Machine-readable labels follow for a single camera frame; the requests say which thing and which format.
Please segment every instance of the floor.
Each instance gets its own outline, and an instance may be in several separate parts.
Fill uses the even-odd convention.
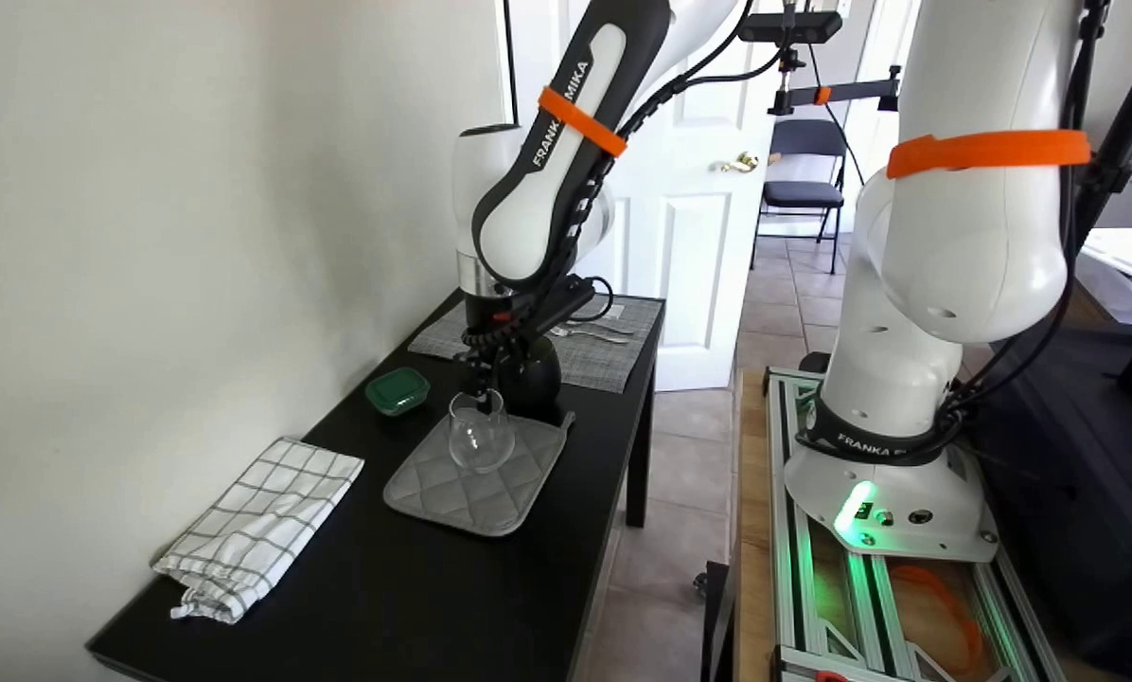
[[[835,341],[840,277],[829,243],[757,239],[738,339],[741,369],[796,369]],[[697,682],[703,607],[693,590],[703,563],[726,563],[734,540],[734,395],[660,395],[650,436],[646,526],[617,526],[607,547],[583,682]]]

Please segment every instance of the white door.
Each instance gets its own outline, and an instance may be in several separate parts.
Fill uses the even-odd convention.
[[[522,123],[583,9],[583,0],[514,6]],[[734,42],[709,72],[747,72],[766,59],[769,47]],[[577,267],[603,273],[617,291],[668,301],[660,391],[731,383],[766,166],[738,158],[766,158],[771,86],[777,76],[712,85],[661,108],[628,141],[607,185],[610,234]]]

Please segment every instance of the checkered cloth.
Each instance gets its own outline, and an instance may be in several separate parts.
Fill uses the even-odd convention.
[[[360,477],[365,459],[278,440],[242,477],[184,526],[153,569],[184,597],[172,618],[235,624],[302,552],[309,533]]]

